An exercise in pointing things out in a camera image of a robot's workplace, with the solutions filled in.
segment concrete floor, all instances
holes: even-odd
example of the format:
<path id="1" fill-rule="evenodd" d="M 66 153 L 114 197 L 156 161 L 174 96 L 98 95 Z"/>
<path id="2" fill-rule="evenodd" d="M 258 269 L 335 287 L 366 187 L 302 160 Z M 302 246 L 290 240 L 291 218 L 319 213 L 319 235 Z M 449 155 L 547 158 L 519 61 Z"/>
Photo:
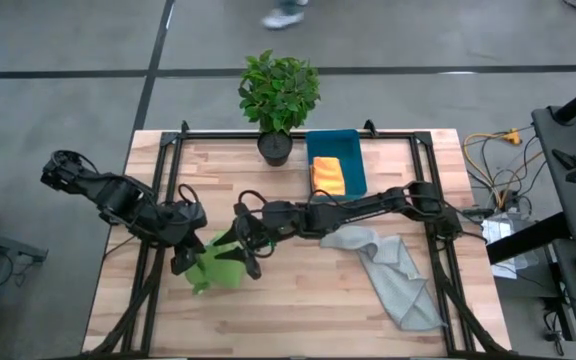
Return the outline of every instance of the concrete floor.
<path id="1" fill-rule="evenodd" d="M 0 0 L 0 71 L 146 69 L 164 3 Z M 312 0 L 305 22 L 284 32 L 258 25 L 270 8 L 271 1 L 178 0 L 160 68 L 238 68 L 266 48 L 328 67 L 576 64 L 576 11 L 555 0 Z M 249 128 L 237 84 L 157 79 L 145 128 L 178 128 L 184 119 L 195 129 Z M 50 248 L 23 287 L 8 287 L 0 359 L 80 350 L 108 226 L 83 198 L 40 184 L 40 171 L 60 148 L 122 171 L 143 85 L 142 78 L 0 80 L 0 233 Z M 370 118 L 381 128 L 457 128 L 463 138 L 528 125 L 532 109 L 576 95 L 576 72 L 322 76 L 321 94 L 308 128 L 355 128 Z M 491 143 L 489 162 L 504 168 L 519 151 Z M 475 195 L 484 205 L 485 192 Z M 535 219 L 558 211 L 547 171 L 530 198 Z M 537 301 L 502 298 L 502 305 L 515 350 L 555 356 L 540 340 Z M 576 359 L 576 343 L 565 349 Z"/>

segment person's foot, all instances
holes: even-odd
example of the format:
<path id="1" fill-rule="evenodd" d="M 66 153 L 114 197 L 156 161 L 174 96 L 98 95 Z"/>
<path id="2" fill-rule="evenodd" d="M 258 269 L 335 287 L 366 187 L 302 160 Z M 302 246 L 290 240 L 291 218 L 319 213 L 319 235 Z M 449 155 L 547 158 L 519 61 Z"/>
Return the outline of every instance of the person's foot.
<path id="1" fill-rule="evenodd" d="M 299 23 L 304 19 L 304 13 L 300 12 L 293 15 L 286 15 L 280 9 L 274 9 L 270 15 L 261 20 L 261 23 L 268 29 L 279 30 L 287 26 Z"/>

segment gray cloth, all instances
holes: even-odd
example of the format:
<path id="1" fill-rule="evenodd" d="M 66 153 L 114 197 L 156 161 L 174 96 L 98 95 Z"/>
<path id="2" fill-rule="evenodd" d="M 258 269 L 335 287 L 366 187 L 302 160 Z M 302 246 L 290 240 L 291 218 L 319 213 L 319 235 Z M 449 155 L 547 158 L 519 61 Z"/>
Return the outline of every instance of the gray cloth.
<path id="1" fill-rule="evenodd" d="M 321 239 L 322 248 L 357 250 L 386 313 L 402 330 L 426 331 L 445 325 L 399 236 L 380 238 L 361 226 L 345 226 Z"/>

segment yellow sponge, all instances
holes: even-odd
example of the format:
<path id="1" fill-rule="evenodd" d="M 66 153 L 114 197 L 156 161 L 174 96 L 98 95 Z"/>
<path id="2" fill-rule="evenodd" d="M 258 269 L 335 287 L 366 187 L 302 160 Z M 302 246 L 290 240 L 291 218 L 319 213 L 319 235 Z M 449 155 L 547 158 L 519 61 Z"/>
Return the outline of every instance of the yellow sponge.
<path id="1" fill-rule="evenodd" d="M 339 159 L 314 157 L 312 159 L 312 183 L 315 189 L 324 190 L 330 195 L 346 195 L 346 183 Z"/>

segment blue container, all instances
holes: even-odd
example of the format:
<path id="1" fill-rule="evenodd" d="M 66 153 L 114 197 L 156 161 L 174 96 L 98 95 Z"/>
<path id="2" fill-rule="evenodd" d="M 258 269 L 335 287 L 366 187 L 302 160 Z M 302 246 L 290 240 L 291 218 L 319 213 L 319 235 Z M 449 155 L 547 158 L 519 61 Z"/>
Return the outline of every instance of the blue container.
<path id="1" fill-rule="evenodd" d="M 310 189 L 312 185 L 312 162 L 316 156 L 336 157 L 341 164 L 341 171 L 346 184 L 346 195 L 333 196 L 335 200 L 355 200 L 366 194 L 366 175 L 361 158 L 359 133 L 357 130 L 309 131 L 306 133 L 308 149 L 308 168 L 310 169 Z M 323 194 L 315 194 L 313 200 L 326 200 Z"/>

